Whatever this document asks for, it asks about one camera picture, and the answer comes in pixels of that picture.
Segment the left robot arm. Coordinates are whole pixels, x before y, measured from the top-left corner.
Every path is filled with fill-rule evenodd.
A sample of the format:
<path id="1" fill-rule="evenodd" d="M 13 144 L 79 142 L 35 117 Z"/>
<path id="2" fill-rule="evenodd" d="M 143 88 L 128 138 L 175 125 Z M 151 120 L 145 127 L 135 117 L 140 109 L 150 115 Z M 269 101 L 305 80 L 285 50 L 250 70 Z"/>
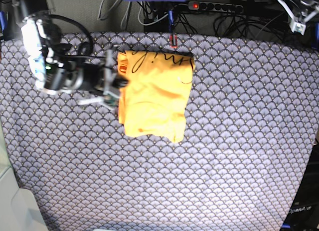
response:
<path id="1" fill-rule="evenodd" d="M 292 33 L 305 34 L 307 23 L 319 14 L 319 0 L 276 0 L 288 14 Z"/>

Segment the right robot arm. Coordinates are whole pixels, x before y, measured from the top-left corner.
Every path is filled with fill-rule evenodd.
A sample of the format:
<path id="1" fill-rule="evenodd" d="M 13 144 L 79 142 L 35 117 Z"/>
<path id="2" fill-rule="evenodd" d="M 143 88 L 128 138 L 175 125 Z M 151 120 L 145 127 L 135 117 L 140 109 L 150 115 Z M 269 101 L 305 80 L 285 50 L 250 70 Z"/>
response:
<path id="1" fill-rule="evenodd" d="M 51 14 L 47 0 L 11 0 L 11 4 L 38 90 L 52 96 L 75 91 L 93 94 L 92 98 L 79 100 L 80 106 L 100 104 L 113 110 L 118 105 L 120 89 L 128 80 L 114 70 L 114 45 L 100 58 L 100 64 L 86 63 L 92 58 L 94 44 L 83 25 Z M 55 19 L 75 25 L 86 35 L 88 40 L 80 44 L 77 55 L 67 54 L 71 45 L 61 43 L 62 34 Z"/>

